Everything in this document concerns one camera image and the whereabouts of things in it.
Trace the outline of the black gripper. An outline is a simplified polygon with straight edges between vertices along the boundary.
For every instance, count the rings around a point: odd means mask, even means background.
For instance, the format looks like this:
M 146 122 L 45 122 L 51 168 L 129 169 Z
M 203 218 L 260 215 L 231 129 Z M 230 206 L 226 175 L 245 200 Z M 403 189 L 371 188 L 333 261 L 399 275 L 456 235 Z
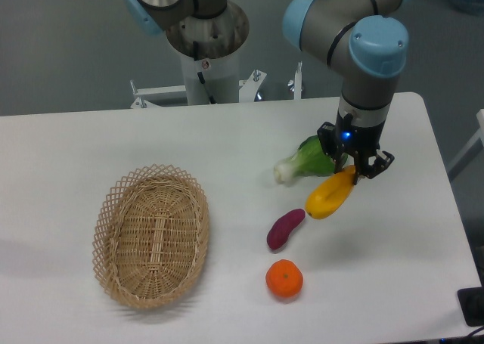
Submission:
M 361 178 L 373 179 L 385 172 L 395 157 L 387 151 L 377 150 L 385 122 L 370 127 L 355 123 L 354 113 L 349 113 L 349 117 L 338 113 L 335 124 L 325 122 L 318 129 L 317 136 L 322 153 L 334 165 L 334 173 L 343 170 L 347 154 L 353 157 L 359 153 L 355 156 L 355 184 L 358 184 Z M 374 156 L 372 164 L 369 163 L 371 156 Z

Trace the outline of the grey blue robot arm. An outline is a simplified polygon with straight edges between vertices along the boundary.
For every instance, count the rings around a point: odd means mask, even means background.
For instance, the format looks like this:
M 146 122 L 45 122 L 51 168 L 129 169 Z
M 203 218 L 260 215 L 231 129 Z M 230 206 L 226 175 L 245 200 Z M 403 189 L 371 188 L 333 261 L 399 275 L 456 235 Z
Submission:
M 353 178 L 374 178 L 394 157 L 380 136 L 407 59 L 408 32 L 391 13 L 410 0 L 293 0 L 284 12 L 286 40 L 325 63 L 343 78 L 335 122 L 318 130 L 324 155 L 335 169 L 344 156 L 355 164 Z M 214 75 L 218 62 L 247 40 L 245 13 L 229 0 L 124 0 L 148 34 L 165 33 L 190 63 L 185 80 L 192 104 L 238 100 L 233 77 Z

